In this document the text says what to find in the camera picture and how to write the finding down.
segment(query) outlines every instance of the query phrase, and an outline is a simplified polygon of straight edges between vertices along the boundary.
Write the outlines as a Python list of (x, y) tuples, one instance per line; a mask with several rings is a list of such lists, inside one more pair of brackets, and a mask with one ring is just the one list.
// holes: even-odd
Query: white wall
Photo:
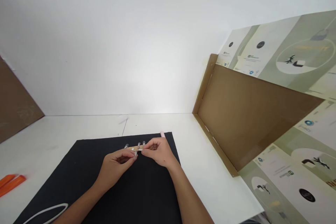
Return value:
[(335, 0), (0, 0), (0, 54), (46, 115), (190, 113), (228, 31), (332, 9)]

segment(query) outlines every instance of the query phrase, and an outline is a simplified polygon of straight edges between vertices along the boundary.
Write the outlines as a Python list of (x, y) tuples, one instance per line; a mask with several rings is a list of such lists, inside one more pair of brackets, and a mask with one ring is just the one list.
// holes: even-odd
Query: white table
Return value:
[(171, 131), (183, 170), (215, 223), (240, 223), (263, 208), (232, 178), (192, 114), (44, 117), (0, 144), (0, 178), (27, 180), (0, 198), (0, 223), (13, 223), (76, 140)]

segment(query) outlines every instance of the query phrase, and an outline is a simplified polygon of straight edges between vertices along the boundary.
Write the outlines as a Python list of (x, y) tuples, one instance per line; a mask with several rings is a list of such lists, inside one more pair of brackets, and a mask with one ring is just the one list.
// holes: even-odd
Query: orange object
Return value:
[(11, 181), (15, 177), (16, 177), (15, 174), (9, 174), (5, 176), (3, 179), (0, 180), (0, 188), (3, 187), (5, 184), (7, 184), (9, 181)]
[(19, 184), (26, 180), (25, 176), (19, 175), (16, 179), (12, 180), (11, 182), (5, 184), (3, 187), (0, 188), (0, 197), (4, 196), (9, 191), (13, 190)]

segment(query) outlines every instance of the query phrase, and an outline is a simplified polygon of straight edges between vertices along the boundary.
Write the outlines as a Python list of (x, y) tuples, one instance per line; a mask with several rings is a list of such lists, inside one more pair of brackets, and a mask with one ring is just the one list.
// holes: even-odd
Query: black mat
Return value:
[[(173, 134), (165, 133), (173, 154), (177, 154)], [(56, 167), (14, 224), (22, 224), (46, 208), (74, 203), (95, 182), (105, 155), (136, 146), (160, 134), (78, 140)], [(31, 220), (42, 224), (62, 208), (50, 210)], [(165, 167), (142, 156), (98, 201), (82, 223), (182, 223), (172, 179)]]

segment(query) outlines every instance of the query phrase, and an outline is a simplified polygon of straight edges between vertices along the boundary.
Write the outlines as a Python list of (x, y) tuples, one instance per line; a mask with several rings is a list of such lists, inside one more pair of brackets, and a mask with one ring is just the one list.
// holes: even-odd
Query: white cable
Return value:
[(47, 209), (44, 209), (42, 210), (41, 212), (38, 212), (37, 214), (33, 215), (32, 217), (30, 217), (24, 224), (27, 224), (29, 221), (31, 221), (32, 219), (34, 219), (36, 216), (44, 213), (44, 212), (47, 212), (51, 209), (54, 209), (54, 208), (57, 208), (57, 207), (64, 207), (64, 209), (59, 213), (57, 214), (54, 218), (48, 220), (47, 222), (43, 223), (43, 224), (49, 224), (50, 222), (54, 221), (58, 216), (60, 216), (67, 208), (68, 208), (69, 204), (68, 203), (62, 203), (62, 204), (59, 204), (59, 205), (56, 205), (56, 206), (52, 206), (52, 207), (49, 207)]

